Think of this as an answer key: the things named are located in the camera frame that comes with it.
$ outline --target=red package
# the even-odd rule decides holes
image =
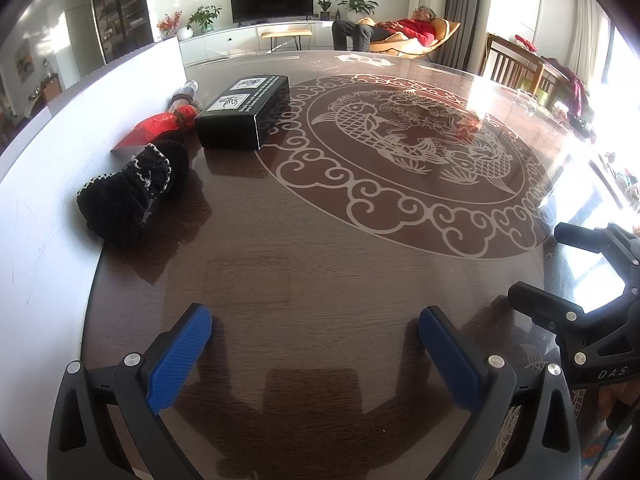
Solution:
[[[537,52],[537,48],[533,45],[533,43],[531,43],[529,40],[525,40],[522,36],[519,35],[515,35],[516,40],[518,40],[520,43],[523,43],[524,46],[527,47],[527,50],[529,50],[530,52]]]
[[[146,146],[165,132],[193,128],[197,114],[193,106],[184,105],[180,106],[175,112],[163,112],[151,116],[136,124],[133,130],[116,145],[114,150],[124,146]]]

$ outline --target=white lace trim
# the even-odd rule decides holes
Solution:
[[[156,152],[156,155],[158,155],[160,158],[162,158],[162,160],[164,160],[165,163],[166,163],[166,166],[167,166],[166,179],[164,181],[164,186],[162,186],[162,189],[160,190],[160,193],[164,193],[166,191],[167,186],[169,186],[169,181],[171,180],[171,164],[169,164],[169,159],[166,158],[164,156],[164,154],[160,150],[158,150],[153,144],[149,143],[145,147],[146,148],[151,148],[152,150],[154,150]],[[139,170],[140,166],[138,165],[138,156],[137,155],[133,155],[131,157],[131,161],[133,162],[133,166],[137,170]],[[102,180],[104,178],[108,178],[108,177],[113,176],[113,175],[115,175],[115,173],[103,173],[102,175],[94,176],[89,182],[84,184],[84,186],[82,186],[79,189],[79,191],[76,194],[76,196],[80,196],[80,193],[82,193],[85,189],[87,189],[89,187],[90,184],[96,182],[97,180]],[[149,186],[151,186],[151,179],[143,177],[140,172],[137,172],[136,175],[139,177],[139,179],[145,185],[145,189],[149,189]]]
[[[103,173],[102,175],[94,176],[89,182],[84,184],[84,186],[82,186],[78,190],[78,193],[76,194],[76,196],[80,196],[80,193],[82,193],[85,189],[87,189],[89,187],[90,184],[96,182],[97,180],[102,180],[104,178],[108,178],[108,177],[113,176],[113,175],[115,175],[115,173]]]

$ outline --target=gray pants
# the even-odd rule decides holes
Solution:
[[[334,35],[334,50],[347,50],[347,37],[353,39],[354,52],[368,52],[369,44],[373,41],[383,41],[393,33],[386,28],[371,27],[364,23],[351,23],[335,20],[331,28]]]

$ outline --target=dark brown tabletop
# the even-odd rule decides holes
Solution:
[[[616,297],[599,254],[548,235],[623,212],[588,146],[491,81],[337,52],[188,69],[204,104],[258,74],[289,77],[290,112],[259,153],[188,139],[185,195],[154,205],[141,245],[104,248],[84,363],[144,351],[203,303],[212,342],[162,419],[205,479],[423,480],[468,414],[420,345],[421,309],[511,365],[558,362],[553,335],[504,295],[523,280],[588,310]],[[594,402],[574,392],[584,447]],[[510,431],[513,414],[487,475]]]

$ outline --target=wooden chair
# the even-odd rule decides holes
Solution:
[[[447,41],[460,26],[457,22],[449,22],[442,18],[434,18],[431,23],[433,24],[433,28],[436,30],[436,41],[431,43],[430,46],[422,46],[420,41],[416,38],[411,38],[409,40],[404,36],[404,34],[398,32],[397,34],[387,38],[385,41],[371,43],[369,46],[369,52],[376,54],[388,54],[390,56],[397,57],[408,57],[410,59],[424,56]]]

